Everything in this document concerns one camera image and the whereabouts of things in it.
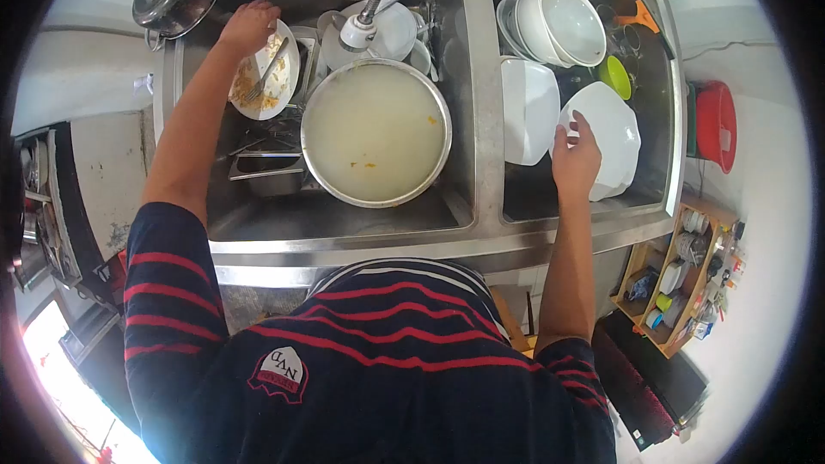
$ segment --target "white water in pot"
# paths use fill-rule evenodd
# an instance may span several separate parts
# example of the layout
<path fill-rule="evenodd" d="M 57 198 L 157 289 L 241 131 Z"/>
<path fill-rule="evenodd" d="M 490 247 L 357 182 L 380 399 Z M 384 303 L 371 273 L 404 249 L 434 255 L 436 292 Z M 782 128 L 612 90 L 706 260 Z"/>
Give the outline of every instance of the white water in pot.
<path fill-rule="evenodd" d="M 389 201 L 415 190 L 436 168 L 444 119 L 427 87 L 406 72 L 356 67 L 313 102 L 304 115 L 305 150 L 316 174 L 345 195 Z"/>

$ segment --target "fork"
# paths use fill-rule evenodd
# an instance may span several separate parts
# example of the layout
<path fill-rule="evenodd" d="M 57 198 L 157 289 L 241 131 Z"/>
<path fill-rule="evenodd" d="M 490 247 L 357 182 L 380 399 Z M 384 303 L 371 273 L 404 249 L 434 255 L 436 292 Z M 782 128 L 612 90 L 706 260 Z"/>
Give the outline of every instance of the fork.
<path fill-rule="evenodd" d="M 250 102 L 257 98 L 260 94 L 263 93 L 264 85 L 266 84 L 266 79 L 272 74 L 272 69 L 275 68 L 275 62 L 278 61 L 278 57 L 281 55 L 281 52 L 285 49 L 287 45 L 290 44 L 289 38 L 284 38 L 284 41 L 281 42 L 281 46 L 278 47 L 278 50 L 275 52 L 272 61 L 269 62 L 269 67 L 266 67 L 266 70 L 263 71 L 263 76 L 261 79 L 255 83 L 255 86 L 246 94 L 243 98 L 246 102 Z"/>

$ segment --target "red bucket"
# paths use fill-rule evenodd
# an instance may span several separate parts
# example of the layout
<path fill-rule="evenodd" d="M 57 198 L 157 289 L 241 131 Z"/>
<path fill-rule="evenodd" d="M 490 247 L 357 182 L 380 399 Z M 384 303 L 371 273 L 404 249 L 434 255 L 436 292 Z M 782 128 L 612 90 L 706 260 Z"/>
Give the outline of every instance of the red bucket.
<path fill-rule="evenodd" d="M 708 160 L 729 173 L 736 157 L 736 108 L 725 83 L 712 81 L 696 96 L 696 144 Z"/>

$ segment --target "stainless steel sink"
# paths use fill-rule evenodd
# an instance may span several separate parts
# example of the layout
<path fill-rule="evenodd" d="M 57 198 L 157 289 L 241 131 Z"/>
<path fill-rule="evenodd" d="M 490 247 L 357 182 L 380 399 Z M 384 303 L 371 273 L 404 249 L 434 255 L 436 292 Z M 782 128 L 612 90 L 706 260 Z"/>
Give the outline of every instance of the stainless steel sink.
<path fill-rule="evenodd" d="M 220 0 L 217 16 L 247 1 Z M 358 0 L 271 1 L 282 6 L 287 24 L 314 26 L 322 12 Z M 228 181 L 234 159 L 227 155 L 238 148 L 253 121 L 227 105 L 208 198 L 210 247 L 222 284 L 306 287 L 325 269 L 393 256 L 453 259 L 483 273 L 547 262 L 559 222 L 550 159 L 535 167 L 504 162 L 498 1 L 403 1 L 422 7 L 435 22 L 431 45 L 441 77 L 438 87 L 454 132 L 439 180 L 400 207 L 356 208 L 311 180 L 304 181 L 300 192 L 276 198 L 252 194 L 243 180 Z M 632 0 L 593 1 L 632 12 L 626 9 L 633 7 Z M 678 56 L 667 1 L 645 3 L 658 15 Z M 158 53 L 156 136 L 220 29 L 220 23 L 206 19 Z M 681 61 L 668 61 L 658 40 L 643 28 L 639 32 L 642 58 L 633 103 L 642 135 L 639 167 L 625 193 L 591 203 L 595 252 L 670 232 L 680 197 L 686 114 Z M 591 79 L 576 72 L 581 70 L 559 73 L 567 96 Z M 247 167 L 237 170 L 257 170 Z"/>
<path fill-rule="evenodd" d="M 250 0 L 219 0 L 217 7 L 231 11 Z M 317 17 L 329 9 L 343 9 L 357 0 L 270 0 L 283 9 L 282 19 L 289 25 L 314 26 Z M 436 3 L 436 0 L 403 0 L 407 6 L 421 6 L 434 15 L 448 15 L 450 22 L 460 15 L 461 0 Z M 443 18 L 435 18 L 446 24 Z M 221 24 L 205 20 L 180 43 L 182 85 L 185 87 L 208 49 L 217 41 Z M 435 54 L 455 38 L 455 30 L 442 28 L 432 40 Z M 474 213 L 474 121 L 472 111 L 462 108 L 466 97 L 461 77 L 469 73 L 469 59 L 453 54 L 452 67 L 439 69 L 444 79 L 438 83 L 452 113 L 455 130 L 453 149 L 439 180 L 413 201 L 397 208 L 371 210 L 338 201 L 320 187 L 305 186 L 295 194 L 261 198 L 254 194 L 249 181 L 229 181 L 227 174 L 232 158 L 227 154 L 238 148 L 244 133 L 256 121 L 247 119 L 228 104 L 212 168 L 207 209 L 208 232 L 212 241 L 286 241 L 346 237 L 354 235 L 390 235 L 431 232 L 468 226 Z"/>
<path fill-rule="evenodd" d="M 610 5 L 620 15 L 635 15 L 634 0 L 590 0 L 593 5 Z M 492 0 L 497 5 L 500 0 Z M 630 101 L 639 123 L 642 148 L 633 184 L 620 196 L 599 201 L 594 211 L 612 211 L 663 201 L 667 171 L 672 155 L 672 123 L 667 122 L 673 110 L 673 87 L 667 78 L 667 58 L 658 38 L 647 28 L 638 29 L 641 38 L 638 89 Z M 596 79 L 595 69 L 584 67 L 554 69 L 564 105 L 577 91 Z M 506 164 L 504 174 L 504 218 L 508 222 L 524 222 L 559 215 L 559 200 L 553 182 L 550 155 L 538 165 L 525 167 Z"/>

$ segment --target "striped shirt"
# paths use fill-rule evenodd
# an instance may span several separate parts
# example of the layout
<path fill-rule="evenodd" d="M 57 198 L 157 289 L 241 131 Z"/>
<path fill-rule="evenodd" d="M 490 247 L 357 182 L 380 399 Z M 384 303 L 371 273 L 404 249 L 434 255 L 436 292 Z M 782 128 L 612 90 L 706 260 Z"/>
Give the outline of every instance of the striped shirt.
<path fill-rule="evenodd" d="M 143 206 L 128 259 L 126 376 L 161 462 L 615 461 L 589 345 L 518 353 L 468 269 L 357 263 L 230 337 L 191 212 Z"/>

